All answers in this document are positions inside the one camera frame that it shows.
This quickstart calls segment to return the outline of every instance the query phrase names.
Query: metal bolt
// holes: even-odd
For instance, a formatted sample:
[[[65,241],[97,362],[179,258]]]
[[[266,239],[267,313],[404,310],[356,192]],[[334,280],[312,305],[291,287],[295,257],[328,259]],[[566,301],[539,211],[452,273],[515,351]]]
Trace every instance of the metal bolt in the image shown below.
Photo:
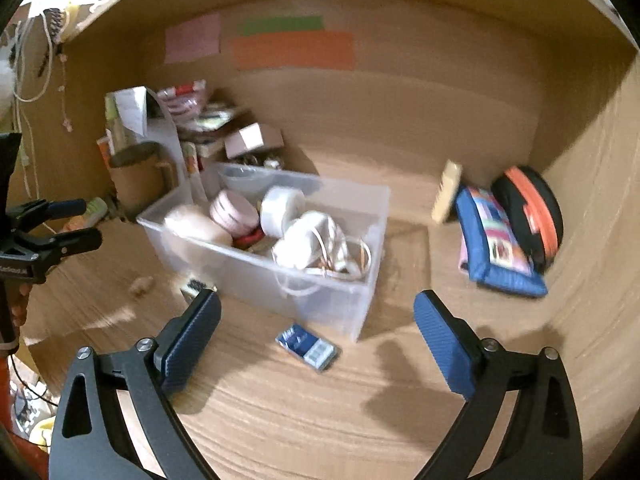
[[[551,346],[548,346],[545,348],[545,356],[547,359],[555,361],[560,357],[560,354],[558,353],[558,350],[556,350],[555,348],[551,348]]]
[[[154,345],[154,340],[148,337],[141,339],[136,343],[136,348],[138,352],[146,352]]]
[[[487,352],[497,352],[500,348],[500,343],[498,343],[495,339],[488,337],[486,339],[482,339],[482,347]]]
[[[87,359],[91,355],[91,349],[88,346],[83,346],[78,350],[78,359]]]

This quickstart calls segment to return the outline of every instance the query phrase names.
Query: beige eraser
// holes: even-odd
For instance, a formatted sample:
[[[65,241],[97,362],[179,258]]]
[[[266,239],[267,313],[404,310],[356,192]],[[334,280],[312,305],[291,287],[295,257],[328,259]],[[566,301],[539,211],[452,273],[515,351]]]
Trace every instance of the beige eraser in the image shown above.
[[[440,180],[440,190],[436,196],[436,202],[431,211],[431,218],[437,224],[442,224],[450,215],[453,201],[456,198],[460,178],[462,177],[462,166],[450,160],[442,172]]]

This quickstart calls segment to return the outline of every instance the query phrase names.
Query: orange stripe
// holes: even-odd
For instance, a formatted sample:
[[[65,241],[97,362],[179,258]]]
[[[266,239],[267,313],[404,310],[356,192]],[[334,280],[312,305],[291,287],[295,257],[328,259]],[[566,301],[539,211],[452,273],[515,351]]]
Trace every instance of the orange stripe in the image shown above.
[[[546,256],[554,256],[558,252],[558,234],[545,201],[542,200],[538,190],[527,176],[516,166],[509,168],[504,174],[515,184],[524,200],[530,206],[528,212],[534,216],[536,225],[540,229]]]
[[[353,36],[332,30],[273,32],[232,40],[236,66],[240,70],[295,66],[353,70]]]

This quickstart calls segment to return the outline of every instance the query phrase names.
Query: plastic bin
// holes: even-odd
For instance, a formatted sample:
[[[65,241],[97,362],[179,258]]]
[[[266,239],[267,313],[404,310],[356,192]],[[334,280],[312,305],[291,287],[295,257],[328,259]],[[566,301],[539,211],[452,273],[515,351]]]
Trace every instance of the plastic bin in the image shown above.
[[[360,282],[337,281],[283,268],[266,256],[178,238],[162,224],[172,208],[193,203],[189,182],[138,217],[138,223],[146,229],[165,266],[215,283],[222,294],[295,318],[297,322],[322,324],[355,341],[364,325],[378,278],[389,188],[237,164],[215,164],[200,178],[209,200],[225,187],[240,192],[254,203],[261,200],[271,186],[302,190],[307,210],[332,215],[345,234],[367,243],[371,250],[370,271]]]

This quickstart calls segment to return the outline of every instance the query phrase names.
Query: pink paper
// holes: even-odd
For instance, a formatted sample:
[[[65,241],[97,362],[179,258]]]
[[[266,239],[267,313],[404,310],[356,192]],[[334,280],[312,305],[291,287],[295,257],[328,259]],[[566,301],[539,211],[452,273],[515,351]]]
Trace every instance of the pink paper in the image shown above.
[[[164,32],[164,62],[182,63],[220,53],[222,19],[218,12],[169,27]]]

